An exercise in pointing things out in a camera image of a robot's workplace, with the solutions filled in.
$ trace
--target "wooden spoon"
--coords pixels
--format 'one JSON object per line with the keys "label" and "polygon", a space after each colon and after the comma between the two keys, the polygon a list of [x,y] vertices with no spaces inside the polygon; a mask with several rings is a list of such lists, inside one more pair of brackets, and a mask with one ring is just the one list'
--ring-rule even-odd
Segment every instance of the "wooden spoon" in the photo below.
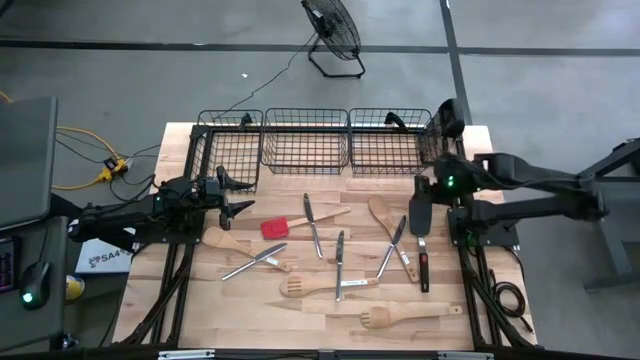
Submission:
{"label": "wooden spoon", "polygon": [[[258,255],[259,251],[256,251],[248,246],[244,246],[234,239],[231,234],[220,229],[219,227],[210,227],[202,235],[202,242],[206,245],[219,248],[219,249],[232,249],[239,251],[243,254],[247,254],[251,257]],[[275,266],[278,269],[286,272],[291,271],[291,265],[280,260],[276,260],[272,257],[268,257],[265,263]]]}
{"label": "wooden spoon", "polygon": [[[391,216],[391,207],[389,207],[389,204],[387,204],[382,197],[373,195],[369,197],[369,210],[371,210],[371,213],[378,222],[387,229],[389,236],[393,238],[393,235],[396,233],[396,227],[393,225],[393,217]],[[402,265],[404,265],[404,269],[407,271],[407,274],[409,274],[411,282],[420,281],[420,275],[416,264],[409,261],[409,257],[404,250],[402,242],[398,242],[398,244],[396,244],[396,251],[398,252],[398,255],[400,255]]]}
{"label": "wooden spoon", "polygon": [[[342,288],[378,285],[380,280],[377,278],[364,280],[344,280]],[[287,280],[280,284],[280,292],[286,297],[302,297],[310,292],[321,289],[335,289],[335,280],[329,279],[313,279],[302,276],[290,276]]]}
{"label": "wooden spoon", "polygon": [[391,326],[404,319],[462,314],[462,306],[449,303],[404,303],[390,307],[374,306],[360,314],[360,322],[369,329]]}

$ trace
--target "computer monitor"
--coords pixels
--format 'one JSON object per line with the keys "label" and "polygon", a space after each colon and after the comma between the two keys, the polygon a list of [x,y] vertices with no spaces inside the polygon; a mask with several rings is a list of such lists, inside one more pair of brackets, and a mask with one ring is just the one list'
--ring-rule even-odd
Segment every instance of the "computer monitor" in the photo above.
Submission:
{"label": "computer monitor", "polygon": [[0,230],[49,213],[58,100],[0,104]]}

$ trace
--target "black floor fan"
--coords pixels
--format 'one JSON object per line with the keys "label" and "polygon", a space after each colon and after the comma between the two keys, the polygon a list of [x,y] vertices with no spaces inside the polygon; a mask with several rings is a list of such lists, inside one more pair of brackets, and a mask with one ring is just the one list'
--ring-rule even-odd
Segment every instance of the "black floor fan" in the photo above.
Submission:
{"label": "black floor fan", "polygon": [[[364,65],[360,60],[360,35],[353,23],[353,19],[340,0],[302,0],[311,25],[318,33],[316,40],[309,50],[309,61],[328,78],[360,78],[365,73]],[[357,74],[331,75],[318,65],[313,59],[313,52],[318,48],[320,39],[324,41],[329,50],[344,61],[358,60],[362,72]]]}

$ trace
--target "wooden table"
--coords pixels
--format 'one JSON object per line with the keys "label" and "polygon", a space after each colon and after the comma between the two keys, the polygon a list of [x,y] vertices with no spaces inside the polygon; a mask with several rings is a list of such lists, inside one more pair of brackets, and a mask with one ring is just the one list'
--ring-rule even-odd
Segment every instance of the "wooden table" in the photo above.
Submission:
{"label": "wooden table", "polygon": [[[182,175],[192,124],[168,123],[156,174],[158,181]],[[464,133],[465,150],[491,152],[491,140],[485,126],[468,126]],[[286,250],[276,256],[293,265],[290,274],[259,264],[229,281],[221,276],[245,263],[247,256],[233,250],[196,247],[191,281],[185,306],[180,347],[264,348],[345,350],[470,350],[473,348],[457,250],[450,245],[444,206],[435,206],[431,234],[427,238],[430,254],[431,291],[423,294],[411,283],[397,254],[392,254],[387,270],[377,287],[344,290],[344,300],[336,303],[334,291],[319,291],[303,298],[286,298],[279,285],[289,275],[335,280],[337,234],[345,230],[343,279],[375,277],[389,246],[389,235],[371,215],[368,197],[381,195],[393,207],[394,222],[407,213],[413,194],[412,177],[354,178],[350,167],[342,175],[274,175],[260,169],[256,194],[230,195],[230,201],[255,199],[233,222],[231,234],[245,245],[264,249],[278,241],[263,240],[260,223],[287,216],[304,216],[302,194],[309,193],[314,212],[323,207],[348,205],[351,212],[317,222],[325,258],[316,256],[308,226],[293,228]],[[501,192],[483,191],[479,198],[502,202]],[[217,226],[217,211],[208,215],[207,226]],[[417,240],[407,229],[402,237],[409,257],[417,259]],[[118,317],[114,341],[129,335],[142,320],[158,296],[167,246],[152,245],[133,262]],[[510,253],[487,248],[488,264],[498,281],[510,281],[525,292],[520,268]],[[406,302],[448,302],[463,305],[463,314],[411,319],[378,330],[364,328],[360,313],[371,306]],[[168,307],[172,313],[173,305]],[[486,311],[480,306],[488,336]],[[525,315],[531,321],[530,314]],[[165,328],[171,321],[168,316]],[[529,341],[522,323],[512,323]]]}

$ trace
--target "concrete floor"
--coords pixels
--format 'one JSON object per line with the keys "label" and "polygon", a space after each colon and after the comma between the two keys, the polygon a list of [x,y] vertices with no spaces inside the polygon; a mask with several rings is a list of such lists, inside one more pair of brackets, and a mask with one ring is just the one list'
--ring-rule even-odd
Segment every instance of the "concrete floor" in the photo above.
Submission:
{"label": "concrete floor", "polygon": [[[447,45],[437,0],[344,2],[365,45]],[[640,47],[640,3],[633,0],[449,4],[460,46]],[[311,33],[297,0],[21,0],[0,20],[1,36],[40,39],[296,45]],[[166,122],[194,121],[203,109],[225,109],[244,98],[291,55],[0,49],[0,90],[15,99],[57,96],[61,125],[91,129],[118,151],[132,153],[159,143]],[[353,65],[331,54],[318,58],[335,70]],[[324,79],[299,56],[243,107],[435,110],[456,95],[448,54],[365,53],[362,58],[367,74],[357,81]],[[639,136],[639,66],[640,57],[461,56],[473,123],[489,126],[494,148],[565,171],[581,170],[618,143]],[[67,143],[96,159],[104,157]],[[131,178],[153,171],[154,159],[138,160]],[[56,184],[82,183],[97,171],[95,164],[57,148]],[[137,192],[117,185],[123,195]],[[103,185],[65,196],[77,204],[116,201]],[[515,191],[506,196],[538,195]],[[540,343],[556,350],[638,357],[639,289],[596,295],[582,289],[583,282],[611,273],[591,226],[550,218],[523,221],[518,231]],[[122,277],[100,279],[90,290],[117,291],[123,283]],[[108,294],[68,309],[68,331],[83,345],[97,345],[118,299]]]}

